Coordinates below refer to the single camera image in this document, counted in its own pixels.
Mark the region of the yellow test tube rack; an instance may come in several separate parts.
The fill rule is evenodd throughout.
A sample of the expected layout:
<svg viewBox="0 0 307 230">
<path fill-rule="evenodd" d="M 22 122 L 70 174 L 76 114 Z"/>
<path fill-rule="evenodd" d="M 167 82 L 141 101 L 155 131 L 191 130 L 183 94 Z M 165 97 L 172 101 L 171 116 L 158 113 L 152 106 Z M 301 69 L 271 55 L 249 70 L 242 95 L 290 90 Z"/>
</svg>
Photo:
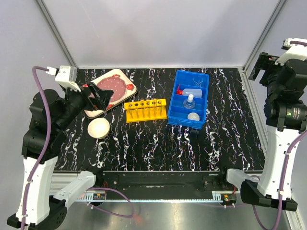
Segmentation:
<svg viewBox="0 0 307 230">
<path fill-rule="evenodd" d="M 146 100 L 145 100 L 145 118 L 142 117 L 142 110 L 141 110 L 140 101 L 124 103 L 124 109 L 126 111 L 126 122 L 132 123 L 132 122 L 144 122 L 144 121 L 151 121 L 151 120 L 167 119 L 166 99 L 162 99 L 162 100 L 163 100 L 163 115 L 162 115 L 162 117 L 159 117 L 159 107 L 158 107 L 158 105 L 157 105 L 156 117 L 154 117 L 153 104 L 152 104 L 153 100 L 151 100 L 151 118 L 148 118 Z M 133 118 L 132 119 L 131 119 L 130 114 L 128 112 L 128 105 L 129 104 L 133 105 L 133 107 L 132 107 Z"/>
</svg>

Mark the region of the white wash bottle red cap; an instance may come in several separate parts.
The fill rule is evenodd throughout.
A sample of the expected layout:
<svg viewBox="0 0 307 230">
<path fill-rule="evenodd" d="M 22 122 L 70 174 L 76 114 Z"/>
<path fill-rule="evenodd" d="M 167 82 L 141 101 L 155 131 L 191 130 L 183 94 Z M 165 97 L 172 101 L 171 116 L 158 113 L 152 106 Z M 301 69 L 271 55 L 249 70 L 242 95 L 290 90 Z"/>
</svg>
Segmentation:
<svg viewBox="0 0 307 230">
<path fill-rule="evenodd" d="M 182 96 L 189 96 L 192 94 L 195 98 L 201 98 L 204 88 L 190 85 L 179 84 L 175 90 L 175 93 Z"/>
</svg>

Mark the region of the clear glass stoppered flask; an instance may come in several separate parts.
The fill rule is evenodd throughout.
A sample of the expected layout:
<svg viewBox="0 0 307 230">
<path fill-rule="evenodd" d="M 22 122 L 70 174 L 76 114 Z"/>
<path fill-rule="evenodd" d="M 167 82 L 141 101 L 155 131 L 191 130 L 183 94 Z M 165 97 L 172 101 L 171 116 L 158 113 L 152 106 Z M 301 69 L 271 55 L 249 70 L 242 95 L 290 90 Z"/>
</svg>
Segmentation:
<svg viewBox="0 0 307 230">
<path fill-rule="evenodd" d="M 195 107 L 196 103 L 194 101 L 194 95 L 189 94 L 188 98 L 183 102 L 183 107 L 187 109 L 193 109 Z"/>
</svg>

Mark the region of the white round lid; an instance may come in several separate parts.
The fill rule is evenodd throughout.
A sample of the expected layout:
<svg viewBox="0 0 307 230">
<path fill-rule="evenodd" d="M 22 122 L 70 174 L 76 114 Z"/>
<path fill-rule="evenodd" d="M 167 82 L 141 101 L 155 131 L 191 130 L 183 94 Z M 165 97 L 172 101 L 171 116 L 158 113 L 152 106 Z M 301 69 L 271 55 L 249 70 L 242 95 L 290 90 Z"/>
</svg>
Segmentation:
<svg viewBox="0 0 307 230">
<path fill-rule="evenodd" d="M 197 113 L 192 112 L 188 114 L 188 119 L 193 121 L 200 121 L 200 116 Z"/>
</svg>

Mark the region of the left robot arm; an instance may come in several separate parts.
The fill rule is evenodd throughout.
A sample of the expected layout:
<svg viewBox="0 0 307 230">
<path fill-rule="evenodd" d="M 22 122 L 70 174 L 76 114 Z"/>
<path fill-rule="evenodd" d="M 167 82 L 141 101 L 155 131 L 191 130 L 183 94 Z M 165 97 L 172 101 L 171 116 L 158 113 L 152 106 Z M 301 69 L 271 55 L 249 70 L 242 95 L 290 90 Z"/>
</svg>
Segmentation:
<svg viewBox="0 0 307 230">
<path fill-rule="evenodd" d="M 80 91 L 66 90 L 61 98 L 53 89 L 40 90 L 30 105 L 29 130 L 23 138 L 24 185 L 18 211 L 7 224 L 16 229 L 54 230 L 64 221 L 71 204 L 86 190 L 103 186 L 103 171 L 85 166 L 79 177 L 56 195 L 50 195 L 51 178 L 65 130 L 83 110 L 105 109 L 112 90 L 89 83 Z"/>
</svg>

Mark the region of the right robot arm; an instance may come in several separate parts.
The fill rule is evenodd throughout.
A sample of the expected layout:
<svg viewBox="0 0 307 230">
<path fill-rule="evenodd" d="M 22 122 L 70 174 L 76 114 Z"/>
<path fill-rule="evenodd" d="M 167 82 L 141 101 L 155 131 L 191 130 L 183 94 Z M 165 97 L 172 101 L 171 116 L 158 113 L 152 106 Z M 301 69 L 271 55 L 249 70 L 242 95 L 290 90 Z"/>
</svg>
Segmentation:
<svg viewBox="0 0 307 230">
<path fill-rule="evenodd" d="M 307 107 L 300 99 L 307 86 L 307 61 L 293 55 L 281 60 L 278 56 L 260 53 L 249 77 L 260 80 L 267 89 L 264 105 L 268 147 L 259 181 L 239 169 L 228 169 L 218 177 L 224 190 L 240 189 L 245 204 L 296 211 L 292 199 L 291 177 L 296 148 L 307 134 Z"/>
</svg>

